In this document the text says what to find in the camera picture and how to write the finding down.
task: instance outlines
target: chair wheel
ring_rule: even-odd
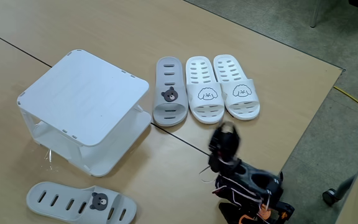
[[[338,199],[336,199],[335,195],[336,190],[329,189],[323,193],[323,200],[326,202],[327,205],[332,206],[335,204]]]

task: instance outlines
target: robotic arm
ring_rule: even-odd
[[[218,173],[213,193],[231,202],[220,203],[219,209],[228,224],[284,223],[295,209],[280,202],[282,175],[278,177],[242,162],[236,157],[239,143],[236,128],[226,123],[215,130],[209,143],[208,164]]]

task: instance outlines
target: slide sandal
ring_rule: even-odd
[[[240,120],[256,118],[260,105],[254,81],[246,77],[239,62],[232,55],[218,55],[214,69],[229,113]]]
[[[187,115],[188,100],[179,59],[164,57],[157,62],[153,117],[159,126],[174,126]]]
[[[41,182],[30,189],[26,200],[33,212],[67,223],[129,224],[136,214],[132,199],[98,186],[76,189]]]
[[[208,58],[195,56],[187,60],[186,86],[194,117],[204,124],[217,123],[223,117],[224,102]]]

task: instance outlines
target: yellow cable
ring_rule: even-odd
[[[356,103],[358,103],[358,99],[354,98],[352,95],[346,93],[344,90],[340,89],[337,86],[334,86],[335,89],[337,89],[338,91],[340,91],[341,93],[345,94],[346,96],[348,96],[350,99],[356,101]]]

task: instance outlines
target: floor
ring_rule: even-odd
[[[336,86],[358,99],[358,8],[347,0],[323,1],[315,28],[315,0],[188,2],[345,68]],[[332,89],[283,168],[282,200],[295,207],[289,223],[334,223],[343,201],[329,207],[321,194],[357,171],[358,104]]]

